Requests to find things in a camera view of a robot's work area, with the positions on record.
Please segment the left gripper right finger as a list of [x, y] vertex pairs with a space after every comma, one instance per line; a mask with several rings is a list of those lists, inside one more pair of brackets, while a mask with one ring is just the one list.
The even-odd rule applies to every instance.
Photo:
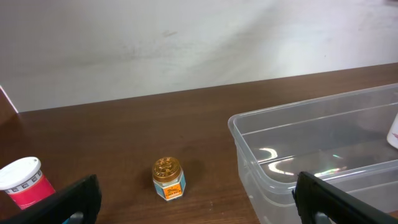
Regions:
[[308, 172], [298, 174], [292, 196], [303, 224], [397, 224], [396, 218]]

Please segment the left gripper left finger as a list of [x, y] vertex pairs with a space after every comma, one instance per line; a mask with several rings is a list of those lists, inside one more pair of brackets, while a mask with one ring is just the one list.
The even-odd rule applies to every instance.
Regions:
[[88, 175], [63, 190], [41, 200], [1, 224], [63, 223], [75, 213], [81, 222], [95, 224], [101, 209], [102, 194], [97, 175]]

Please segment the white spray bottle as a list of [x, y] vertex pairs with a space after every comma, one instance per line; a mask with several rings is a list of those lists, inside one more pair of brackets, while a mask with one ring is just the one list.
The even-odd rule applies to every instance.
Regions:
[[391, 125], [387, 134], [387, 142], [394, 148], [398, 149], [398, 114]]

